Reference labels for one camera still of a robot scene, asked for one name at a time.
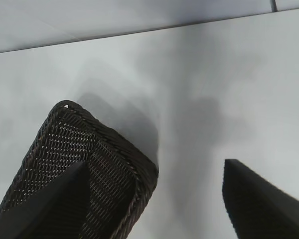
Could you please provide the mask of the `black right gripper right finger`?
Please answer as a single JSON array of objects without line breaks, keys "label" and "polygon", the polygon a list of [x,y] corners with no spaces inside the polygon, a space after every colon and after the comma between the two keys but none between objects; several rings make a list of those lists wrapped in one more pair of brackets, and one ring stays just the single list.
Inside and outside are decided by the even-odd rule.
[{"label": "black right gripper right finger", "polygon": [[222,195],[240,239],[299,239],[299,200],[237,159],[224,163]]}]

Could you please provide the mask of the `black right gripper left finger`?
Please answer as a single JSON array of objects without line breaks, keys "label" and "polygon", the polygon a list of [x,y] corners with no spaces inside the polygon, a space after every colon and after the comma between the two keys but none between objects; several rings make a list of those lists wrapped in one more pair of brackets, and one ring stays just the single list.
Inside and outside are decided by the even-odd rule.
[{"label": "black right gripper left finger", "polygon": [[0,239],[76,239],[90,200],[89,170],[77,162],[0,215]]}]

